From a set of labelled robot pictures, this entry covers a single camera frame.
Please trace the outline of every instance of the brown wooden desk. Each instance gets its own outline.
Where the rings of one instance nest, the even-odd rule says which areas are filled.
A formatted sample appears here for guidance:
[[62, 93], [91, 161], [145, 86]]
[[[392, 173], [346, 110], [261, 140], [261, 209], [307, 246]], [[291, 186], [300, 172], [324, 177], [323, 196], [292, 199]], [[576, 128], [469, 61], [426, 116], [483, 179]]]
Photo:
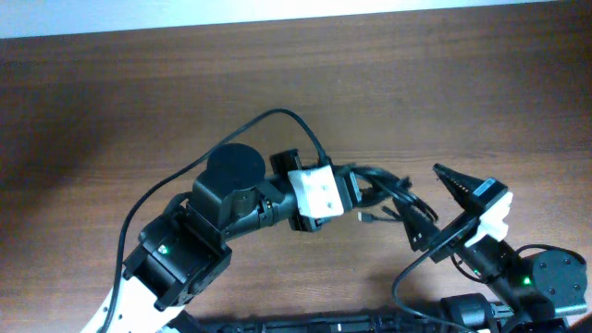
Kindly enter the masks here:
[[[514, 191], [509, 242], [592, 259], [589, 6], [494, 6], [0, 41], [0, 327], [77, 332], [111, 288], [120, 224], [153, 184], [266, 109], [298, 112], [336, 163], [410, 175], [440, 225], [459, 213], [434, 163]], [[312, 145], [275, 116], [240, 137], [263, 156]], [[159, 191], [136, 236], [201, 168]], [[281, 315], [392, 305], [418, 254], [354, 215], [230, 243], [188, 310]], [[491, 293], [426, 263], [404, 296]]]

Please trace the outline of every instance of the white wall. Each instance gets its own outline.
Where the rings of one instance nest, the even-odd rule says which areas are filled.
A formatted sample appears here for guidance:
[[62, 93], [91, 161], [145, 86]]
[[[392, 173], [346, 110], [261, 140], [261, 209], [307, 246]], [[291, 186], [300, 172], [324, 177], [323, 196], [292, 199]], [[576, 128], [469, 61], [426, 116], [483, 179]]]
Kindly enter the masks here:
[[0, 0], [0, 38], [536, 1], [541, 0]]

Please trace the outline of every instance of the wood grain surface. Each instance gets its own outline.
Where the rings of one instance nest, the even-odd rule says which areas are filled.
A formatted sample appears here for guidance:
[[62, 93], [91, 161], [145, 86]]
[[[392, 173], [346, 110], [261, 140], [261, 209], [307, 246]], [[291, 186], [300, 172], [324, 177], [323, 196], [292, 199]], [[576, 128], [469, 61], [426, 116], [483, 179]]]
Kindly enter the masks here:
[[[591, 22], [588, 4], [559, 3], [0, 41], [0, 330], [79, 331], [111, 288], [135, 201], [279, 106], [308, 122], [335, 163], [411, 176], [441, 227], [460, 209], [436, 162], [511, 187], [512, 246], [592, 259]], [[239, 141], [263, 156], [298, 147], [315, 158], [283, 116]], [[201, 170], [146, 203], [126, 255]], [[392, 306], [392, 280], [418, 256], [402, 226], [354, 214], [319, 233], [282, 223], [229, 246], [232, 264], [190, 313]], [[449, 262], [420, 266], [403, 290], [408, 300], [493, 299]]]

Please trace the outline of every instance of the green led light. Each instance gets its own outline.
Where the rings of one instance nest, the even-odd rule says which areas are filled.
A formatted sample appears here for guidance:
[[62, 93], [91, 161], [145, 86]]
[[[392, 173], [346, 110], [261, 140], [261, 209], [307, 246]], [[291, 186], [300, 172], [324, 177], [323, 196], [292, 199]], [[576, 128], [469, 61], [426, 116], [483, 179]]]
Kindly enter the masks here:
[[161, 254], [167, 254], [167, 253], [168, 253], [168, 248], [167, 248], [165, 245], [160, 245], [160, 246], [158, 247], [158, 251], [159, 251]]

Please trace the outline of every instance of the white bracket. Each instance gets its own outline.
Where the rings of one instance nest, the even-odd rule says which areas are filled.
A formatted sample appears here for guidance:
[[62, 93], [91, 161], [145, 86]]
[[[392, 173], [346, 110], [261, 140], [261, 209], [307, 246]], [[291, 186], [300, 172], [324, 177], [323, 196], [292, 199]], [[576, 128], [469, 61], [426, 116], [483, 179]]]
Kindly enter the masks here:
[[288, 172], [300, 215], [324, 218], [343, 215], [343, 203], [331, 166]]
[[508, 235], [508, 225], [503, 222], [503, 218], [510, 213], [512, 197], [513, 194], [510, 191], [506, 192], [506, 194], [499, 198], [496, 203], [479, 217], [477, 232], [464, 244], [464, 247], [468, 248], [475, 245], [486, 235], [491, 236], [496, 241], [501, 241]]
[[[136, 277], [129, 280], [121, 278], [115, 315], [107, 333], [155, 333], [183, 311], [183, 306], [169, 306], [160, 312], [154, 307], [156, 295]], [[91, 321], [80, 333], [97, 333], [103, 325], [111, 294], [109, 291], [105, 301]]]

